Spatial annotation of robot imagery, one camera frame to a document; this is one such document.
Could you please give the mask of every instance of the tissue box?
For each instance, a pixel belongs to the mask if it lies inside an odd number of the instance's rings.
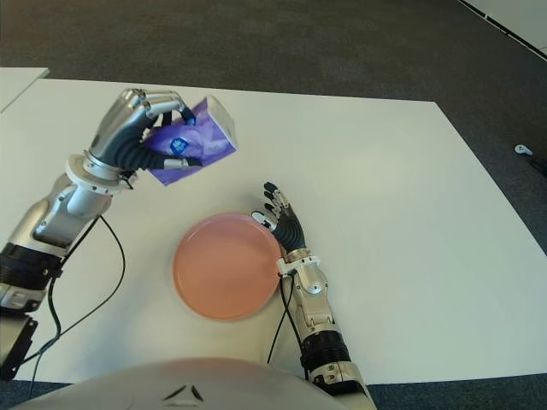
[[[144,144],[162,154],[197,158],[203,167],[238,149],[233,119],[216,98],[206,96],[192,112],[196,125],[188,126],[180,120],[170,126],[152,128]],[[164,185],[169,185],[200,169],[154,169],[150,172]]]

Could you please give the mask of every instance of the gray carpet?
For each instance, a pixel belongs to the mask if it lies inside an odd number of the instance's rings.
[[[547,179],[513,152],[547,157],[547,62],[456,0],[1,5],[0,64],[51,78],[435,101],[547,251]],[[380,410],[547,408],[545,375],[371,391]]]

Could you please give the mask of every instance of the silver metal arm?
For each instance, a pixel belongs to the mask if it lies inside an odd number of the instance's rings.
[[[334,395],[347,408],[375,410],[372,396],[357,365],[350,360],[336,324],[327,299],[328,282],[319,268],[320,263],[306,248],[293,250],[278,263],[286,277],[295,275],[296,322],[303,341],[303,366],[310,370],[309,379],[313,384]]]
[[[264,185],[271,203],[265,208],[277,222],[255,211],[252,217],[267,227],[285,250],[278,271],[289,282],[294,278],[297,331],[302,340],[302,366],[313,384],[351,409],[374,410],[371,395],[356,364],[351,361],[327,299],[328,282],[319,268],[321,261],[306,247],[303,229],[291,204],[272,183]]]
[[[83,229],[130,187],[138,168],[188,168],[192,158],[149,151],[144,131],[160,114],[193,113],[175,91],[124,90],[104,116],[91,148],[71,155],[50,194],[32,205],[0,254],[0,378],[15,374],[37,323],[26,313],[38,309],[50,280]]]

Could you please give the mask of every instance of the black wire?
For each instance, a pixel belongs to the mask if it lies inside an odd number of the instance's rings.
[[[279,279],[279,288],[283,289],[282,278]],[[289,301],[287,302],[287,306],[291,304],[292,291],[294,291],[294,277],[292,280],[291,293],[289,295]],[[270,363],[270,360],[272,359],[272,353],[274,352],[274,346],[275,346],[275,342],[277,341],[277,336],[279,335],[279,330],[281,329],[281,325],[283,325],[283,320],[285,319],[285,316],[287,315],[287,310],[288,310],[287,306],[285,306],[285,310],[283,311],[283,314],[281,315],[281,320],[279,321],[279,324],[277,325],[277,330],[275,331],[275,336],[273,337],[272,346],[270,346],[270,353],[268,353],[268,360],[267,360],[268,364]]]
[[[68,258],[72,256],[74,251],[79,247],[79,245],[84,241],[85,237],[91,232],[91,229],[93,229],[93,226],[97,223],[99,218],[95,218],[90,225],[87,227],[85,232],[79,237],[78,241],[74,244],[74,246],[68,251],[67,255],[63,258],[62,262],[59,264],[59,269],[61,269],[65,263],[67,263]],[[57,278],[53,278],[50,283],[50,288],[48,289],[48,306],[50,308],[51,318],[53,318],[53,321],[55,322],[56,326],[56,334],[48,340],[44,345],[38,349],[37,352],[34,354],[31,354],[30,356],[26,357],[21,364],[27,363],[29,360],[34,359],[36,356],[39,356],[43,354],[47,349],[49,349],[51,346],[55,344],[55,342],[61,337],[61,321],[59,320],[59,316],[57,315],[57,311],[55,310],[55,305],[53,304],[53,288],[55,286],[55,281]]]
[[[95,226],[95,224],[97,223],[97,221],[99,220],[99,218],[95,218],[91,223],[90,225],[87,227],[87,229],[85,230],[84,234],[79,237],[78,241],[76,241],[76,243],[74,244],[74,246],[68,251],[67,253],[67,256],[64,257],[64,259],[62,260],[61,262],[61,267],[64,267],[65,263],[67,263],[68,261],[68,258],[70,258],[70,256],[72,256],[72,254],[74,253],[74,251],[79,247],[79,245],[84,241],[85,237],[87,237],[87,234],[89,232],[91,232],[91,229],[93,229],[93,226]]]
[[[70,252],[68,252],[67,254],[67,257],[63,260],[62,262],[62,265],[64,265],[64,263],[66,262],[67,258],[73,253],[73,249],[75,247],[77,247],[81,242],[82,240],[84,239],[84,237],[89,233],[89,231],[91,230],[91,228],[95,225],[95,223],[97,223],[97,220],[100,219],[105,225],[106,227],[109,229],[110,233],[112,234],[112,236],[114,237],[116,243],[118,244],[118,248],[120,248],[120,253],[121,253],[121,262],[122,262],[122,267],[121,267],[121,275],[120,275],[120,279],[118,280],[118,283],[116,284],[116,286],[114,287],[114,290],[112,290],[112,292],[110,292],[110,294],[101,302],[99,303],[96,307],[94,307],[92,310],[90,310],[88,313],[86,313],[84,316],[82,316],[80,319],[76,320],[74,323],[72,323],[66,330],[64,331],[61,331],[61,322],[59,321],[59,318],[57,317],[56,315],[56,310],[55,310],[55,306],[53,305],[53,287],[55,285],[55,281],[56,281],[56,278],[53,278],[51,280],[51,284],[50,284],[50,289],[48,291],[48,303],[50,304],[50,311],[51,311],[51,314],[52,315],[55,315],[54,317],[54,320],[56,318],[56,325],[58,323],[58,326],[57,326],[57,335],[56,337],[52,338],[51,340],[49,340],[44,346],[42,346],[42,348],[40,348],[40,350],[38,352],[36,352],[35,354],[27,357],[25,360],[23,360],[23,363],[26,363],[28,362],[29,360],[33,359],[34,357],[38,357],[38,359],[36,360],[36,364],[34,365],[34,372],[32,373],[32,380],[31,380],[31,383],[30,383],[30,386],[29,386],[29,389],[28,389],[28,396],[27,396],[27,399],[29,400],[31,397],[32,397],[32,388],[33,388],[33,385],[34,385],[34,380],[36,379],[36,372],[38,370],[38,364],[40,362],[40,360],[42,359],[42,355],[47,351],[47,349],[49,349],[51,346],[53,346],[57,340],[59,340],[59,338],[64,335],[65,333],[67,333],[68,331],[70,331],[71,329],[73,329],[76,325],[78,325],[80,322],[82,322],[83,320],[89,318],[92,314],[94,314],[98,309],[100,309],[106,302],[108,302],[112,296],[114,296],[114,294],[118,291],[118,289],[120,288],[121,286],[121,282],[123,281],[123,278],[125,277],[126,275],[126,254],[123,250],[123,247],[121,246],[121,242],[120,242],[120,239],[118,238],[118,236],[115,234],[114,230],[112,229],[112,226],[110,226],[110,224],[106,221],[106,219],[103,217],[103,216],[99,216],[97,219],[93,220],[93,223],[90,225],[90,227],[87,229],[87,231],[85,231],[84,235],[82,235],[82,237],[80,238],[80,240],[73,246],[73,248],[71,249]]]
[[[294,288],[294,273],[291,275],[291,291]],[[281,300],[283,301],[283,306],[285,306],[285,310],[287,312],[287,316],[289,317],[289,320],[291,322],[292,331],[294,331],[294,336],[297,339],[298,347],[300,348],[300,354],[303,354],[303,346],[302,346],[302,340],[300,340],[300,335],[298,335],[298,329],[297,326],[294,323],[294,320],[292,319],[291,311],[289,310],[289,304],[287,303],[287,300],[285,298],[285,291],[283,290],[283,286],[281,286]],[[308,369],[304,367],[304,378],[308,380]]]
[[[31,400],[32,389],[34,388],[34,380],[36,379],[36,372],[38,371],[38,365],[40,364],[40,361],[42,360],[42,356],[44,355],[44,353],[45,353],[45,351],[39,353],[38,360],[36,360],[36,363],[34,364],[34,371],[32,372],[32,380],[31,380],[31,383],[28,386],[28,393],[26,394],[26,399],[27,400]]]
[[[115,295],[115,293],[118,291],[118,289],[121,286],[121,282],[123,282],[123,278],[126,276],[126,253],[124,252],[123,247],[121,246],[120,239],[115,234],[114,229],[112,229],[112,226],[110,226],[110,224],[106,221],[106,219],[103,216],[99,216],[99,219],[106,225],[107,228],[109,228],[110,233],[112,234],[112,236],[114,237],[114,240],[118,244],[118,248],[120,248],[120,255],[121,255],[121,275],[120,275],[120,279],[118,279],[118,283],[116,284],[116,286],[114,287],[112,292],[110,292],[110,295],[108,295],[101,303],[99,303],[96,307],[94,307],[92,310],[90,310],[88,313],[86,313],[80,319],[78,319],[74,323],[72,323],[66,330],[64,330],[61,333],[61,336],[64,335],[65,333],[67,333],[68,331],[70,331],[71,329],[73,329],[82,320],[85,320],[85,319],[89,318],[97,310],[102,308],[103,305],[106,304],[106,302],[108,302],[112,298],[112,296]]]
[[[28,386],[28,394],[26,396],[27,400],[29,400],[32,396],[32,388],[34,387],[34,380],[36,379],[38,364],[40,360],[42,360],[42,354],[44,354],[47,349],[53,346],[55,342],[59,339],[59,337],[61,337],[61,321],[59,320],[59,316],[57,316],[55,305],[53,304],[53,288],[55,288],[56,281],[57,281],[57,278],[53,278],[50,283],[50,288],[48,289],[48,306],[50,307],[51,316],[53,317],[53,321],[55,322],[56,334],[44,346],[42,346],[40,350],[35,354],[38,356],[38,360],[36,360],[36,364],[34,365],[34,372],[32,372],[31,383]]]

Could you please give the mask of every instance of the pink plate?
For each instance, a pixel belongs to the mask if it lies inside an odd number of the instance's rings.
[[[217,320],[258,311],[275,292],[274,236],[250,216],[219,214],[186,233],[174,257],[177,291],[196,313]]]

